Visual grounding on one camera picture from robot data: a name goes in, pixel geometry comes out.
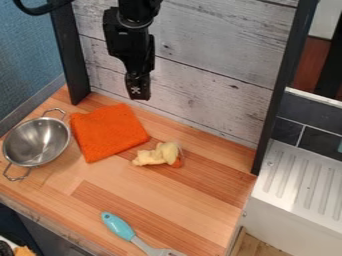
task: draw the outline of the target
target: orange cloth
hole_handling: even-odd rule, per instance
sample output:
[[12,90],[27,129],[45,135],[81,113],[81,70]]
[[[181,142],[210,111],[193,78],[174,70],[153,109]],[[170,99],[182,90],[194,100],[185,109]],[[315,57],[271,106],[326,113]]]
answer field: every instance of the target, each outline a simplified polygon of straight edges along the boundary
[[24,247],[16,247],[14,249],[15,256],[35,256],[36,254],[33,253],[27,246]]
[[73,134],[88,163],[104,159],[149,140],[149,135],[125,104],[70,117]]

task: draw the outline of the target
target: light blue spoon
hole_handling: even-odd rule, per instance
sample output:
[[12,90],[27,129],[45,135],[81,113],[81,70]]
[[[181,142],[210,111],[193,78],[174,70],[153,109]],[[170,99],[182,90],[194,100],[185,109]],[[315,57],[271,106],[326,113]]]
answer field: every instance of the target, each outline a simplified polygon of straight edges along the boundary
[[137,237],[134,230],[127,224],[127,222],[112,213],[103,212],[101,217],[102,221],[113,233],[128,242],[132,242],[149,256],[186,256],[186,254],[176,250],[156,249],[147,245]]

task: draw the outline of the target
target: black frame post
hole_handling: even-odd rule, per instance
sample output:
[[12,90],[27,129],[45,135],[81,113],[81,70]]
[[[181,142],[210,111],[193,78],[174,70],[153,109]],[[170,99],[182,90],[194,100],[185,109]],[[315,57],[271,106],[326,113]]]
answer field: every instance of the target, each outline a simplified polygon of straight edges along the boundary
[[260,173],[285,87],[293,82],[318,2],[319,0],[299,0],[255,155],[252,167],[254,175]]
[[90,84],[72,5],[52,11],[51,20],[71,103],[77,105],[90,93]]

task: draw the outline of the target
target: wooden countertop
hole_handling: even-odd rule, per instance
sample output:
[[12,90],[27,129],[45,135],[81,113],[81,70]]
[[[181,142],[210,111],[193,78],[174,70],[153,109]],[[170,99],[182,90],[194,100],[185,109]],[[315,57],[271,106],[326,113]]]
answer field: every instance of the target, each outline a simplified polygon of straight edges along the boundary
[[[54,107],[86,113],[116,103],[92,93],[72,106],[67,89],[62,88],[26,119]],[[150,142],[87,164],[72,139],[58,159],[33,170],[27,179],[9,182],[1,175],[1,199],[97,255],[144,255],[102,224],[100,213],[109,211],[125,219],[154,247],[223,256],[255,181],[248,174],[254,151],[148,111],[133,110],[152,136]],[[158,141],[180,142],[185,166],[130,164],[137,149],[151,149]],[[6,165],[1,154],[1,170]],[[12,167],[10,174],[24,171]]]

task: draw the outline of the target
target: wood plank backdrop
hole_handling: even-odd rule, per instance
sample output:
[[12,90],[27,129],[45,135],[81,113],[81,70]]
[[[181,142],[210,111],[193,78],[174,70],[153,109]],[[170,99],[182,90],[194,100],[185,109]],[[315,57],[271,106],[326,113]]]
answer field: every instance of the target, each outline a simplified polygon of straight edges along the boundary
[[122,63],[102,31],[109,0],[74,3],[92,90],[255,148],[291,28],[296,0],[164,0],[152,99],[133,102]]

